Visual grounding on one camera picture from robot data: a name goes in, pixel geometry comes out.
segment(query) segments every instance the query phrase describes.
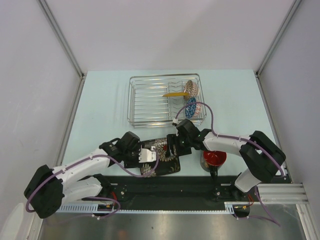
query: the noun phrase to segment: white wall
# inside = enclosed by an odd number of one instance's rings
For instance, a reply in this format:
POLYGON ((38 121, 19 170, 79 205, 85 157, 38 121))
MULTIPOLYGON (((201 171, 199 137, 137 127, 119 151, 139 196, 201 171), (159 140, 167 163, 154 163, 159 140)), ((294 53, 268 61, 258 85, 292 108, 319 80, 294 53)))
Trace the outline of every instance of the white wall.
POLYGON ((36 169, 53 166, 80 80, 36 0, 2 0, 0 23, 1 230, 36 169))
POLYGON ((304 1, 262 73, 270 111, 296 183, 320 225, 320 1, 304 1))
POLYGON ((47 0, 83 71, 257 69, 294 0, 47 0))

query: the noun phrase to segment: red bowl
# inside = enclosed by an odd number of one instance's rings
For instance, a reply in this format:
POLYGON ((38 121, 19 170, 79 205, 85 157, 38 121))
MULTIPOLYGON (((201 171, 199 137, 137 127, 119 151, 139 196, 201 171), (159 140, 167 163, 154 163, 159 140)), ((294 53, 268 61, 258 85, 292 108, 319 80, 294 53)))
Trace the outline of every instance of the red bowl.
POLYGON ((225 163, 227 153, 224 151, 203 151, 203 158, 207 164, 219 167, 225 163))

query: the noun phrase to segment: white table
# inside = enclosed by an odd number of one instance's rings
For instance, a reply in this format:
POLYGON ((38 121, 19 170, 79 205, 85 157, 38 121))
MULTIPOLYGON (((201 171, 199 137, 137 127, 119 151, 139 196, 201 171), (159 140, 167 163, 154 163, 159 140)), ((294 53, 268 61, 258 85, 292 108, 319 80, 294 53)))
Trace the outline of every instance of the white table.
MULTIPOLYGON (((121 138, 127 131, 137 134, 142 141, 163 138, 175 133, 173 126, 133 128, 127 121, 129 78, 132 76, 160 74, 198 73, 204 101, 214 113, 214 129, 230 135, 264 132, 271 140, 274 136, 263 100, 252 70, 135 70, 135 71, 89 71, 76 111, 71 134, 62 164, 77 160, 103 142, 121 138)), ((209 129, 211 116, 199 129, 209 129)), ((201 151, 192 150, 191 155, 180 157, 181 171, 170 176, 208 176, 200 166, 201 151)), ((244 160, 227 154, 227 160, 218 174, 238 175, 247 168, 244 160)), ((140 174, 138 169, 131 169, 140 174)), ((113 165, 99 172, 112 176, 126 176, 126 172, 113 165)))

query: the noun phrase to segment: metal wire rack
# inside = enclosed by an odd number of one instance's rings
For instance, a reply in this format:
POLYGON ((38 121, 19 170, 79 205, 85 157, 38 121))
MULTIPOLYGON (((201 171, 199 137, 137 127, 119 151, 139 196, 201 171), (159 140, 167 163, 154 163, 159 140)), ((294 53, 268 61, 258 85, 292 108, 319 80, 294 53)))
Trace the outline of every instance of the metal wire rack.
MULTIPOLYGON (((178 111, 187 104, 182 96, 163 97, 164 94, 183 92, 187 81, 199 87, 197 101, 205 102, 200 76, 197 73, 132 76, 129 81, 127 118, 135 128, 171 126, 178 111)), ((201 113, 190 120, 200 125, 207 116, 203 106, 201 113)), ((185 111, 178 117, 185 118, 185 111)))

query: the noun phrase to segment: yellow utensil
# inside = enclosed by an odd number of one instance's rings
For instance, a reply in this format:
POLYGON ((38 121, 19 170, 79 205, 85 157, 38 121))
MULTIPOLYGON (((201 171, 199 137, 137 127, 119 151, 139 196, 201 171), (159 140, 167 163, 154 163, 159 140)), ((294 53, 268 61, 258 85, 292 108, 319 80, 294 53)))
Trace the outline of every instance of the yellow utensil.
POLYGON ((166 93, 164 95, 162 95, 162 97, 180 97, 180 96, 189 96, 190 94, 188 92, 169 92, 166 93))

